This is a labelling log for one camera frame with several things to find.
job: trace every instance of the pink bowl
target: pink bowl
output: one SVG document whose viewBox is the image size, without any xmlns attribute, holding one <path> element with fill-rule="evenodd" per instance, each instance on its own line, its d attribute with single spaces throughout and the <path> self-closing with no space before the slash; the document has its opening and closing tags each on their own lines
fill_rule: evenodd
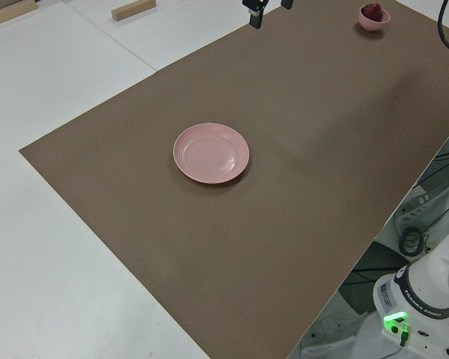
<svg viewBox="0 0 449 359">
<path fill-rule="evenodd" d="M 195 181 L 223 183 L 243 172 L 249 149 L 234 129 L 219 123 L 200 123 L 178 136 L 173 157 L 178 168 Z"/>
<path fill-rule="evenodd" d="M 358 21 L 359 25 L 366 31 L 378 31 L 384 29 L 391 22 L 389 13 L 382 9 L 382 21 L 373 21 L 362 14 L 362 8 L 359 9 Z"/>
</svg>

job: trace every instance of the small pink cup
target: small pink cup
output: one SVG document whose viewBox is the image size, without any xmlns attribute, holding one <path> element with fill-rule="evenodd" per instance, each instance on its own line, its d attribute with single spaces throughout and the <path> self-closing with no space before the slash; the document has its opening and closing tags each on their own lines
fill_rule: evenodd
<svg viewBox="0 0 449 359">
<path fill-rule="evenodd" d="M 371 31 L 371 32 L 379 31 L 379 30 L 386 28 L 386 26 L 388 26 L 389 23 L 391 22 L 391 16 L 389 15 L 389 13 L 386 10 L 382 9 L 382 20 L 381 21 L 373 21 L 371 19 L 368 19 L 366 16 L 364 16 L 362 14 L 363 7 L 361 7 L 359 9 L 358 21 L 359 21 L 359 25 L 361 25 L 361 27 L 364 30 Z"/>
</svg>

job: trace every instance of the wooden block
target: wooden block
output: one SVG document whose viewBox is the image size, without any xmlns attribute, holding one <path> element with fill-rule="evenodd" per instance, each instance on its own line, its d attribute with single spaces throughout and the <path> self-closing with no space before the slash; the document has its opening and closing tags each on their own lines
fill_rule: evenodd
<svg viewBox="0 0 449 359">
<path fill-rule="evenodd" d="M 112 10 L 112 17 L 116 21 L 126 19 L 156 6 L 156 0 L 136 0 L 131 4 L 124 5 Z"/>
<path fill-rule="evenodd" d="M 38 6 L 35 4 L 34 0 L 22 0 L 15 4 L 8 5 L 0 9 L 0 24 L 2 22 L 13 19 L 14 17 L 23 15 L 24 13 L 29 13 L 37 9 Z"/>
</svg>

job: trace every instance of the plate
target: plate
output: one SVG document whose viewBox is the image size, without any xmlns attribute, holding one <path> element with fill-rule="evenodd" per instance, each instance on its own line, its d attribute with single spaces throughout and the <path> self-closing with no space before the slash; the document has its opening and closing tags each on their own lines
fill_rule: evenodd
<svg viewBox="0 0 449 359">
<path fill-rule="evenodd" d="M 219 123 L 200 123 L 178 136 L 173 157 L 189 178 L 202 183 L 223 183 L 243 172 L 249 149 L 234 129 Z"/>
</svg>

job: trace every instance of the brown table surface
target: brown table surface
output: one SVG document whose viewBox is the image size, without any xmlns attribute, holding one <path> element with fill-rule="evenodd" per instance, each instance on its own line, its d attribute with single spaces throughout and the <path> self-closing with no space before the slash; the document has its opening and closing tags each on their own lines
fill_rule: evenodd
<svg viewBox="0 0 449 359">
<path fill-rule="evenodd" d="M 21 151 L 212 359 L 285 358 L 449 135 L 436 23 L 381 4 L 368 34 L 295 1 Z M 238 180 L 175 166 L 203 122 L 247 140 Z"/>
</svg>

